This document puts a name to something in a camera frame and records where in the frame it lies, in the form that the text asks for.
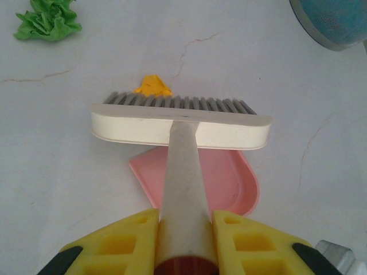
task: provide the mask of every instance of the yellow debris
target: yellow debris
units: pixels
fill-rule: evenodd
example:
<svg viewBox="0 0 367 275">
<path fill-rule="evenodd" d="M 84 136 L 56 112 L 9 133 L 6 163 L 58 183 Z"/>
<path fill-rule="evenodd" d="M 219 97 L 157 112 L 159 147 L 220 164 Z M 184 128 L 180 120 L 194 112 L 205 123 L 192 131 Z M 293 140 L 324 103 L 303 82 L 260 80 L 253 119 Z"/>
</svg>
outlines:
<svg viewBox="0 0 367 275">
<path fill-rule="evenodd" d="M 144 76 L 142 86 L 136 90 L 134 93 L 142 93 L 145 96 L 172 96 L 170 88 L 157 76 L 156 74 L 152 76 Z"/>
</svg>

